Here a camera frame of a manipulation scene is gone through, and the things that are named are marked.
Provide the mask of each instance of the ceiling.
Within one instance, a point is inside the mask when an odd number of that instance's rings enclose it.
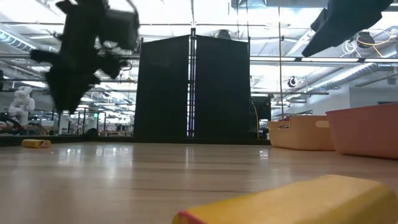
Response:
[[[14,36],[36,47],[49,46],[57,49],[59,41],[52,37],[53,33],[62,33],[65,15],[55,7],[55,0],[0,0],[0,30],[7,30]],[[285,6],[291,2],[285,0]],[[311,1],[302,1],[304,7],[280,8],[277,7],[249,7],[235,10],[231,7],[231,0],[135,0],[140,15],[140,35],[145,41],[159,40],[190,33],[190,28],[195,26],[199,35],[215,35],[220,29],[228,29],[232,39],[247,41],[251,37],[252,57],[300,57],[308,40],[313,35],[310,24],[317,18],[321,8],[310,5]],[[133,11],[131,0],[109,0],[113,9]],[[398,13],[383,12],[383,18],[369,32],[374,37],[378,49],[388,48],[396,44],[398,30],[395,27]],[[279,35],[282,35],[281,52],[279,52]],[[26,52],[0,42],[0,54],[26,54]],[[325,58],[349,57],[378,57],[374,48],[352,48],[347,43],[330,48],[314,55]],[[14,60],[9,58],[0,66],[8,66],[9,61],[17,63],[21,69],[13,66],[10,78],[36,78],[34,72],[46,71],[45,65],[37,65],[27,60]],[[134,61],[134,68],[123,74],[121,80],[136,79],[138,76],[138,63]],[[289,90],[287,80],[297,77],[301,80],[301,87],[343,68],[353,67],[351,63],[284,63],[282,66],[282,88]],[[280,68],[275,63],[252,63],[252,91],[271,92],[280,91]],[[33,83],[37,88],[45,88],[43,83]],[[133,83],[103,83],[96,86],[97,92],[87,94],[97,103],[129,103],[134,104],[137,85]],[[114,93],[113,90],[129,90],[124,93]]]

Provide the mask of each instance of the white humanoid robot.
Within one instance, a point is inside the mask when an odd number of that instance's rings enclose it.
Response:
[[[32,90],[29,86],[19,87],[8,109],[9,116],[16,116],[21,126],[28,124],[29,113],[35,109],[35,100],[30,97]]]

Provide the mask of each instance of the yellow foam block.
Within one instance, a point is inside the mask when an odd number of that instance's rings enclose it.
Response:
[[[49,148],[51,147],[51,142],[49,140],[25,139],[22,141],[22,146],[36,149]]]
[[[373,181],[338,175],[179,212],[173,224],[396,224],[398,199]]]

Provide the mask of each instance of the black partition wall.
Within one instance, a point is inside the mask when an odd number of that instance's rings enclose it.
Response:
[[[248,43],[196,36],[195,139],[249,139]]]
[[[189,36],[143,43],[134,119],[140,140],[187,138]]]

